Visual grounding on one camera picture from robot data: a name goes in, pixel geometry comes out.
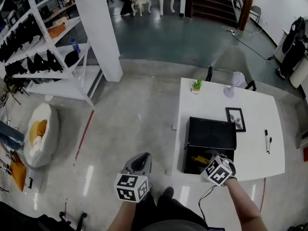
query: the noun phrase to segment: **black box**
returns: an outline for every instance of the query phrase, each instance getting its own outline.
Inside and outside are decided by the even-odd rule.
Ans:
[[[208,150],[214,149],[227,158],[234,159],[236,128],[232,122],[190,117],[186,124],[183,172],[200,174],[206,164],[192,159],[198,156],[210,160]]]

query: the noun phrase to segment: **staircase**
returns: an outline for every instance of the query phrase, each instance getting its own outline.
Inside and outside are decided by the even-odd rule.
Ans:
[[[192,17],[220,21],[237,28],[237,20],[231,0],[192,0]]]

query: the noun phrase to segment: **blue bottle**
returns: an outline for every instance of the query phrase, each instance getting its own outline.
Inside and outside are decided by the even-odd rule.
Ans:
[[[73,49],[74,49],[75,51],[77,51],[78,54],[79,54],[79,53],[80,53],[80,48],[79,48],[78,44],[75,42],[74,39],[71,40],[71,43],[72,43]]]

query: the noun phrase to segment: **picture frame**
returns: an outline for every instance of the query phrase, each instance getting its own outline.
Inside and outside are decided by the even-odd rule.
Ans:
[[[234,122],[236,132],[246,132],[245,121],[241,108],[226,108],[227,119],[229,122]]]

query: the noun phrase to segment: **black shoe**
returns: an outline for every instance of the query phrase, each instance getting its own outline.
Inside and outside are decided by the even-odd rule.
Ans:
[[[285,76],[280,72],[280,68],[276,68],[275,69],[276,74],[278,75],[278,77],[282,80],[285,80]]]
[[[172,187],[167,187],[163,193],[164,196],[169,196],[170,198],[173,197],[173,194],[174,194],[174,190]]]

